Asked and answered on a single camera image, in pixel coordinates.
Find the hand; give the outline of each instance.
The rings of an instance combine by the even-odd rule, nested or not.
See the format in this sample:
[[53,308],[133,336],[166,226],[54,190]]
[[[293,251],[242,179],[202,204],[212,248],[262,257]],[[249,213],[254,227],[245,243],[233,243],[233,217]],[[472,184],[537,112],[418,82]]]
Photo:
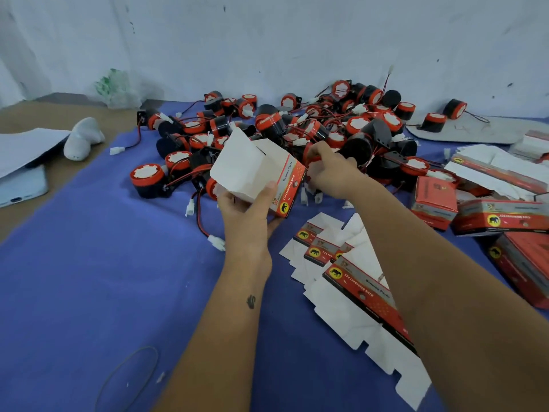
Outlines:
[[276,182],[269,182],[251,205],[227,191],[217,200],[225,224],[225,266],[245,266],[244,270],[264,282],[272,270],[267,240],[283,220],[274,218],[267,224],[276,192]]
[[322,192],[339,199],[349,199],[356,182],[368,179],[356,167],[354,158],[345,159],[341,154],[334,153],[326,142],[314,144],[307,154],[310,160],[320,156],[324,169],[311,177],[311,185]]

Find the brown table surface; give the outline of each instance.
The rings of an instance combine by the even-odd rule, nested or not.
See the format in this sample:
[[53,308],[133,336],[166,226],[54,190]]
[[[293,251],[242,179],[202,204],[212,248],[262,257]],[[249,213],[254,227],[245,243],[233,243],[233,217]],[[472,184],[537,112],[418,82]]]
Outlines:
[[20,133],[37,127],[71,130],[85,117],[97,119],[106,142],[92,146],[86,160],[74,162],[62,154],[45,164],[49,192],[41,197],[0,208],[0,242],[25,221],[40,205],[50,199],[66,182],[83,167],[87,166],[118,133],[135,126],[135,110],[109,110],[89,105],[51,104],[44,102],[22,102],[0,110],[0,133]]

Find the forearm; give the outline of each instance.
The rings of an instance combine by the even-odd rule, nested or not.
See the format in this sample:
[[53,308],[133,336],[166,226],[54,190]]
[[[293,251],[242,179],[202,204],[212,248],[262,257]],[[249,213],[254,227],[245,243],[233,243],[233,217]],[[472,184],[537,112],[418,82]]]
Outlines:
[[225,265],[156,412],[247,411],[264,283]]
[[371,179],[350,197],[412,340],[446,404],[547,402],[549,325]]

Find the right arm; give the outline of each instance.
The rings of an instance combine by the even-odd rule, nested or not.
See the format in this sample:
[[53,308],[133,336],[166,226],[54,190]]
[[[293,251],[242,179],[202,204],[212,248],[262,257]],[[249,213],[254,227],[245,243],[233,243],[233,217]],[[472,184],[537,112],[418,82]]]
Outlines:
[[351,201],[411,339],[451,410],[537,410],[549,404],[549,324],[470,257],[324,142],[312,182]]

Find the plastic bag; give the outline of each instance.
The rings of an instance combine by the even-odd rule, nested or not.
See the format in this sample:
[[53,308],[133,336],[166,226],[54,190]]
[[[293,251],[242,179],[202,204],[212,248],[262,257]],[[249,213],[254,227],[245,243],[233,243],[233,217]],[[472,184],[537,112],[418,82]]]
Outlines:
[[145,84],[135,73],[112,68],[87,95],[92,101],[105,103],[108,108],[138,109],[147,99]]

